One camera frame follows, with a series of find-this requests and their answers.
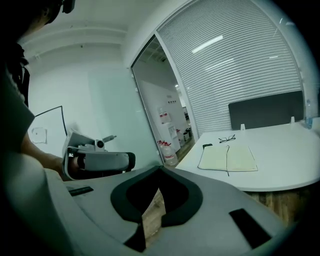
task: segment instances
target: whiteboard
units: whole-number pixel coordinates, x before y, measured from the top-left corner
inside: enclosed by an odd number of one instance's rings
[[[36,115],[28,134],[37,148],[45,153],[62,157],[62,148],[67,137],[62,106]]]

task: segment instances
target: black slot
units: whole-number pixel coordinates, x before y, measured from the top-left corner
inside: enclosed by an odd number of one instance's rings
[[[252,249],[263,245],[271,239],[270,235],[263,230],[245,209],[234,210],[229,214]]]

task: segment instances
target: gray divider panel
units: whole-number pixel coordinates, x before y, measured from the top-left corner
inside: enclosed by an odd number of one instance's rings
[[[276,126],[304,119],[304,97],[302,91],[293,91],[253,98],[229,104],[231,127],[240,130]]]

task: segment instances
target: white bottle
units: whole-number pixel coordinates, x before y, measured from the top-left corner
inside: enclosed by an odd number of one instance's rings
[[[163,143],[162,146],[162,153],[165,163],[169,166],[175,166],[178,163],[178,158],[176,153],[171,148],[171,143],[168,144],[167,142]]]

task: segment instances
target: wooden floor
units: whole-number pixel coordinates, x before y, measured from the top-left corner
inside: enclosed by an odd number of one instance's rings
[[[191,137],[187,143],[176,153],[180,162],[195,144]],[[246,192],[254,200],[268,207],[282,220],[287,227],[299,220],[308,203],[311,193],[316,185],[302,188],[276,191],[276,192]],[[158,190],[148,209],[142,215],[144,236],[148,247],[154,240],[161,228],[161,217],[166,214],[165,202],[161,192]]]

